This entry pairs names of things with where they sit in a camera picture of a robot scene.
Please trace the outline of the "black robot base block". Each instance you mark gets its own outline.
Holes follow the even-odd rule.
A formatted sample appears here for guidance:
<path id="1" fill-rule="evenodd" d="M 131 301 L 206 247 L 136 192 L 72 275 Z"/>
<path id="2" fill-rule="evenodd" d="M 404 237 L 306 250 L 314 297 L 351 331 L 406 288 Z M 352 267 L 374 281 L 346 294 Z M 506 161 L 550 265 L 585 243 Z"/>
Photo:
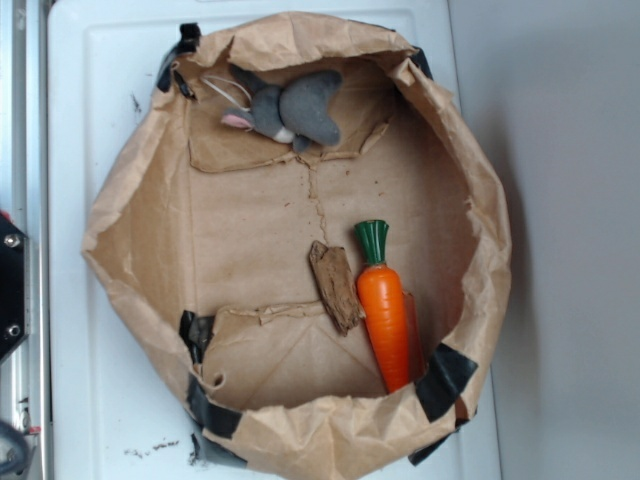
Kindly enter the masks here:
<path id="1" fill-rule="evenodd" d="M 28 319 L 28 237 L 1 211 L 1 363 L 30 334 Z"/>

